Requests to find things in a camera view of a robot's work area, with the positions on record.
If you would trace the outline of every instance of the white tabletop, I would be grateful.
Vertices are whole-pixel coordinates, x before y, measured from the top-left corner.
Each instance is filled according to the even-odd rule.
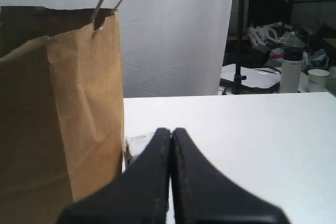
[[[130,98],[124,107],[127,136],[184,127],[220,171],[283,208],[293,224],[336,222],[329,93]],[[172,210],[167,220],[174,223]]]

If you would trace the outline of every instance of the white thermos bottle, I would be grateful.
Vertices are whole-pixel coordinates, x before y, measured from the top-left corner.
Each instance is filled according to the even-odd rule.
[[[303,50],[298,47],[288,47],[285,49],[283,56],[280,93],[297,93],[299,91]]]

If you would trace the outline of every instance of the paper cup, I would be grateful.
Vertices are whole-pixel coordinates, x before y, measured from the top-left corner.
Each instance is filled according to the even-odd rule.
[[[308,71],[308,74],[309,74],[308,91],[309,92],[325,91],[330,73],[326,70],[312,69]]]

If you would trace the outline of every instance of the white fabric backdrop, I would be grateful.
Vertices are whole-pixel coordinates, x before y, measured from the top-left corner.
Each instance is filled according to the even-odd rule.
[[[0,0],[57,9],[98,0]],[[117,0],[106,0],[112,7]],[[216,94],[232,0],[125,0],[120,7],[124,96]]]

